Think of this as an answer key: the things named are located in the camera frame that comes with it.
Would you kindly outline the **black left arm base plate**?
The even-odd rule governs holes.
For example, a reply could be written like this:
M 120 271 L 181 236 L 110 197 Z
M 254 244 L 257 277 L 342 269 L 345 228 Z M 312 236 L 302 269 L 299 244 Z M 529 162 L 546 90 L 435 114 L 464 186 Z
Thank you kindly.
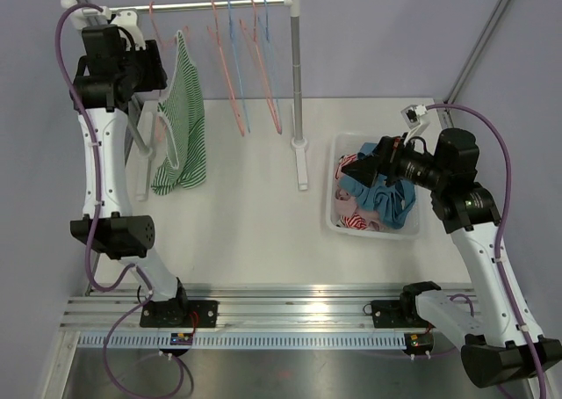
M 215 328 L 218 315 L 218 302 L 208 300 L 150 301 L 142 308 L 141 328 Z

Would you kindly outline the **green white striped tank top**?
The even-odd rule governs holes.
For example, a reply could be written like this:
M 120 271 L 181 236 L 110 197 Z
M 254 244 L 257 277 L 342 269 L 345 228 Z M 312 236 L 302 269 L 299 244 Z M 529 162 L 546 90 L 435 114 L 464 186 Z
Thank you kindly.
M 160 96 L 158 116 L 164 124 L 167 153 L 151 183 L 164 196 L 180 187 L 192 189 L 206 180 L 205 108 L 198 68 L 183 31 L 176 34 L 176 62 L 171 84 Z

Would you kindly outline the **pink hanger with red top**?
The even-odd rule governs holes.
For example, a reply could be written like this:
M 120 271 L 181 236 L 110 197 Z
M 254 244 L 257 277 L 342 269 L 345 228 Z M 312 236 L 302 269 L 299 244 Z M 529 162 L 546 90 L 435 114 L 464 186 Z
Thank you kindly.
M 272 89 L 270 87 L 269 76 L 267 73 L 267 67 L 265 65 L 265 60 L 263 58 L 259 40 L 258 40 L 258 34 L 257 34 L 258 14 L 257 14 L 256 2 L 255 0 L 249 0 L 249 1 L 253 12 L 253 25 L 251 26 L 251 28 L 249 28 L 246 22 L 241 18 L 239 20 L 241 32 L 246 42 L 247 48 L 249 50 L 251 59 L 258 72 L 259 81 L 262 85 L 263 94 L 266 100 L 266 104 L 270 111 L 270 116 L 272 118 L 273 125 L 277 133 L 282 134 L 281 121 L 277 113 L 277 108 L 275 107 L 274 104 Z

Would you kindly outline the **blue tank top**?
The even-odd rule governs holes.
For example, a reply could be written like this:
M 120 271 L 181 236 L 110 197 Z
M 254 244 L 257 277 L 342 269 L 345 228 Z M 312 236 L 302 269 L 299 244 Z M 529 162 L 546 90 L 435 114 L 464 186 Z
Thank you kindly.
M 366 142 L 354 154 L 366 156 L 376 147 L 376 143 Z M 386 230 L 383 231 L 402 229 L 416 202 L 412 183 L 399 180 L 394 185 L 388 186 L 383 175 L 378 175 L 375 185 L 370 188 L 346 175 L 340 179 L 339 185 L 357 199 L 360 208 L 379 213 L 380 220 L 386 226 Z

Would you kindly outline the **blue hanger end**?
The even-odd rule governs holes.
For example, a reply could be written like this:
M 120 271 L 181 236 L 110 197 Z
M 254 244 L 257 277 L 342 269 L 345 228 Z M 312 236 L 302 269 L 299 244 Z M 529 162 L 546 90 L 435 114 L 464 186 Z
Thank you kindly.
M 270 98 L 273 106 L 273 121 L 276 127 L 277 133 L 283 133 L 283 126 L 281 120 L 280 106 L 277 96 L 277 67 L 274 58 L 274 48 L 270 33 L 269 24 L 269 6 L 268 1 L 263 0 L 264 15 L 257 17 L 257 24 L 261 32 L 261 43 L 264 53 L 264 61 L 266 67 L 266 76 L 270 89 Z

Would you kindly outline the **pink tank top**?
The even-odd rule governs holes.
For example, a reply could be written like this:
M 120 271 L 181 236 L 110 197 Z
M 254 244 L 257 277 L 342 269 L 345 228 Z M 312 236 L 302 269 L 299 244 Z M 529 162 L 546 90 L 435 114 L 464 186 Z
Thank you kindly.
M 340 227 L 376 232 L 386 230 L 378 212 L 363 210 L 357 204 L 357 199 L 343 189 L 335 191 L 334 210 Z

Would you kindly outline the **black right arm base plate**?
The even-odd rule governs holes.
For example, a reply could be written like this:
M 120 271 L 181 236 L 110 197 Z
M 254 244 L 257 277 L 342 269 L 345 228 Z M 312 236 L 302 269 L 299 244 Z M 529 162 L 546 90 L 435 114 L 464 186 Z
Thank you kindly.
M 407 315 L 399 300 L 373 300 L 368 309 L 376 329 L 427 329 L 429 323 Z

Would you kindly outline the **red white striped tank top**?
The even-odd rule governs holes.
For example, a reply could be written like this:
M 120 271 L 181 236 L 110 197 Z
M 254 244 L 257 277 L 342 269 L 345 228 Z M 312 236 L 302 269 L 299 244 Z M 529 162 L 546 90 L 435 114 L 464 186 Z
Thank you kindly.
M 342 156 L 338 161 L 338 166 L 335 171 L 336 190 L 334 195 L 334 210 L 339 216 L 338 225 L 354 230 L 378 230 L 379 225 L 377 221 L 365 218 L 364 215 L 359 212 L 356 198 L 339 185 L 340 179 L 344 176 L 342 167 L 355 162 L 356 159 L 357 154 Z

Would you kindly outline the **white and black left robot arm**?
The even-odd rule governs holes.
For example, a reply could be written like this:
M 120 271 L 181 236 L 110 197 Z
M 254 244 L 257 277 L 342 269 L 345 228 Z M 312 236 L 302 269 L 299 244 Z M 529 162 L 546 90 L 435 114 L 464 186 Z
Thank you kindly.
M 190 315 L 186 292 L 155 251 L 153 219 L 133 214 L 126 187 L 128 103 L 137 92 L 167 85 L 158 47 L 153 40 L 136 47 L 132 34 L 117 25 L 87 26 L 82 38 L 85 55 L 71 93 L 87 178 L 83 216 L 70 223 L 71 235 L 88 251 L 134 271 L 146 295 L 141 326 L 181 326 Z

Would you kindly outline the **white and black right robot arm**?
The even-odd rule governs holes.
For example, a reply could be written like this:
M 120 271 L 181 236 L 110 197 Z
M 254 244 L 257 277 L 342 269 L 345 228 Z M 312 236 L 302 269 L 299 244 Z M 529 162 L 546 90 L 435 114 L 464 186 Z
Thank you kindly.
M 447 128 L 433 153 L 418 152 L 405 135 L 384 136 L 376 148 L 342 167 L 365 187 L 379 176 L 389 184 L 408 181 L 431 193 L 431 205 L 457 247 L 479 301 L 479 319 L 447 299 L 433 282 L 404 287 L 400 319 L 422 321 L 456 346 L 470 381 L 479 388 L 536 377 L 561 360 L 561 343 L 544 336 L 529 312 L 500 233 L 501 217 L 493 195 L 476 182 L 479 148 L 475 136 Z

